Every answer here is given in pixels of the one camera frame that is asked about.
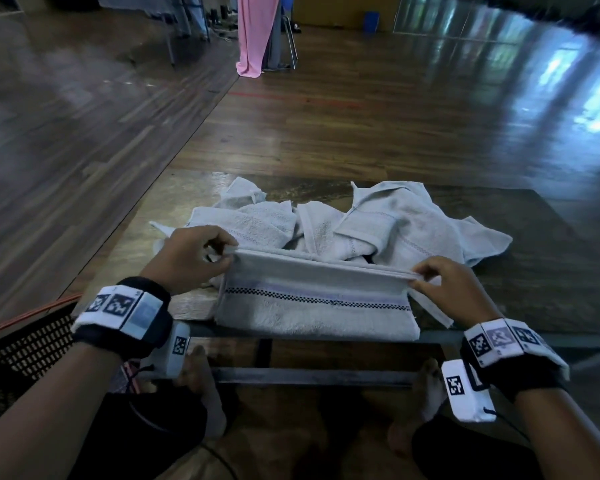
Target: person's left hand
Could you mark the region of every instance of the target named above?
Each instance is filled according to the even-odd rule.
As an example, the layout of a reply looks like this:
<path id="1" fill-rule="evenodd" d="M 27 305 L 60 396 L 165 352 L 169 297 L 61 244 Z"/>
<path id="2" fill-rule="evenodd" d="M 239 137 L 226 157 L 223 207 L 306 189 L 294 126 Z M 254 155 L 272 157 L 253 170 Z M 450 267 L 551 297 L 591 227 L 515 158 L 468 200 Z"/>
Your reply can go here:
<path id="1" fill-rule="evenodd" d="M 222 254 L 225 244 L 237 246 L 238 241 L 218 226 L 176 229 L 140 276 L 158 283 L 171 295 L 186 293 L 229 269 L 231 256 L 216 262 L 204 259 L 205 247 L 211 246 Z"/>

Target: wooden floor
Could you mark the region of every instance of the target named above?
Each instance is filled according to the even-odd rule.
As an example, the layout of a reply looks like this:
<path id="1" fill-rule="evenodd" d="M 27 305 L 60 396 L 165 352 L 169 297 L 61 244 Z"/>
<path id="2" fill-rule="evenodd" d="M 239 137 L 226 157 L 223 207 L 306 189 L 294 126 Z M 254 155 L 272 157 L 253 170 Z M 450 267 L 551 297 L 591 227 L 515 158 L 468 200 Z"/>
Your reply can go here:
<path id="1" fill-rule="evenodd" d="M 58 298 L 237 79 L 237 44 L 177 42 L 174 70 L 142 14 L 0 17 L 0 322 Z"/>
<path id="2" fill-rule="evenodd" d="M 303 27 L 295 72 L 233 85 L 230 45 L 214 41 L 204 64 L 172 72 L 159 27 L 142 17 L 1 20 L 0 320 L 64 290 L 220 99 L 167 171 L 534 189 L 600 253 L 600 41 L 482 8 L 465 33 L 464 8 L 437 23 L 446 6 L 418 12 L 424 36 Z M 458 39 L 467 34 L 477 40 Z M 146 57 L 138 72 L 129 47 Z M 578 400 L 600 425 L 600 374 L 579 377 Z M 331 478 L 419 478 L 384 444 L 393 413 L 363 416 L 334 451 L 318 391 L 239 395 L 218 448 L 241 479 L 316 477 L 316 465 Z M 404 394 L 389 396 L 379 410 L 404 409 Z M 169 478 L 196 472 L 226 476 L 198 457 Z"/>

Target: checkered stripe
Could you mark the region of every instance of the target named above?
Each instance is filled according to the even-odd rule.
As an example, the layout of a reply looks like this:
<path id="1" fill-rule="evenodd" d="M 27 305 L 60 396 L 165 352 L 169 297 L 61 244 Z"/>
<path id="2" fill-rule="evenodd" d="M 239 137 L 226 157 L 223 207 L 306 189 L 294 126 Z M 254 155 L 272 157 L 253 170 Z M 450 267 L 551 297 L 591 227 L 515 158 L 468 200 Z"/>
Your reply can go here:
<path id="1" fill-rule="evenodd" d="M 357 303 L 354 301 L 341 301 L 337 299 L 311 298 L 307 296 L 296 296 L 284 293 L 276 293 L 273 291 L 258 290 L 256 288 L 227 288 L 225 293 L 232 294 L 254 294 L 258 296 L 266 296 L 269 298 L 288 299 L 289 301 L 299 301 L 300 303 L 320 303 L 323 305 L 336 306 L 351 306 L 353 308 L 376 308 L 389 310 L 410 310 L 408 305 L 392 305 L 389 303 Z"/>

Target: red line on floor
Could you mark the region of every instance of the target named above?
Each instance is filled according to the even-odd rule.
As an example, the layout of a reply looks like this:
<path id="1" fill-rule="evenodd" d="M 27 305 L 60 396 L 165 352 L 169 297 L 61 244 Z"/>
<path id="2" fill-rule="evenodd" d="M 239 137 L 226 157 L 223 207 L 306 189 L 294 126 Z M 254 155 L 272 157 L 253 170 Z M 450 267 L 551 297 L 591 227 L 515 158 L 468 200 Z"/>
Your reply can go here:
<path id="1" fill-rule="evenodd" d="M 346 107 L 348 109 L 362 109 L 362 104 L 352 101 L 339 101 L 337 99 L 323 99 L 323 98 L 310 98 L 305 96 L 278 96 L 275 94 L 256 94 L 256 93 L 238 93 L 229 92 L 230 96 L 240 96 L 243 98 L 259 98 L 259 99 L 272 99 L 278 101 L 296 101 L 305 102 L 307 104 L 323 104 L 327 106 Z"/>

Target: pink towel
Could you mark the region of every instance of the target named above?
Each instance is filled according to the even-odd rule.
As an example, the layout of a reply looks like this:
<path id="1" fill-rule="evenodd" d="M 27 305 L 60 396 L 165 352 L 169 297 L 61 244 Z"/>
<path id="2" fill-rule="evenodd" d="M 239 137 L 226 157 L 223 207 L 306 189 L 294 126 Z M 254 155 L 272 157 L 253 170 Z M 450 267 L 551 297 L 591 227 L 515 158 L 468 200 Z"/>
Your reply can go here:
<path id="1" fill-rule="evenodd" d="M 278 0 L 238 0 L 240 62 L 235 68 L 245 77 L 258 77 L 276 17 Z"/>

